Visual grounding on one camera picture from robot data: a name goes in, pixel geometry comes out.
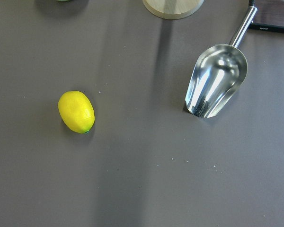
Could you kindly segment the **yellow lemon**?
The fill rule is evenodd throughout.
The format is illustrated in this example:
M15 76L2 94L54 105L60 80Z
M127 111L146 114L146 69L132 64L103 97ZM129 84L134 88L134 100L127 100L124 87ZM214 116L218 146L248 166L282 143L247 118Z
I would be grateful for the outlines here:
M67 91L58 101L59 114L66 126L80 134L86 134L95 122L93 106L80 91Z

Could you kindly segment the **wine glass rack tray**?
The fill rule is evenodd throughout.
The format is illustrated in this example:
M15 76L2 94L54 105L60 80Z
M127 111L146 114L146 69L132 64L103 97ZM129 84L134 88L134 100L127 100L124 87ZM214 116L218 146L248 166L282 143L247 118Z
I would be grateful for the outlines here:
M284 33L284 0L250 0L248 5L257 8L250 29Z

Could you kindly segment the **metal scoop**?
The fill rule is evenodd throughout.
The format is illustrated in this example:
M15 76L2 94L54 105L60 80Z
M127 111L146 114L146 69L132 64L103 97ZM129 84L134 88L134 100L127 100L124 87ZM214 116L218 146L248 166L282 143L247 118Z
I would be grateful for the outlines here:
M238 46L257 13L253 3L228 44L214 45L198 57L185 96L191 114L200 118L216 116L244 81L248 63Z

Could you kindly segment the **wooden mug tree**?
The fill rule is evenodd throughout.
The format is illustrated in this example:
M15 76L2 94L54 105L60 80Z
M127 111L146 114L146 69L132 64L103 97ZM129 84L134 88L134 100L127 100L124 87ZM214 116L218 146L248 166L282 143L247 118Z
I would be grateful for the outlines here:
M204 0L143 0L153 15L169 20L182 19L195 13Z

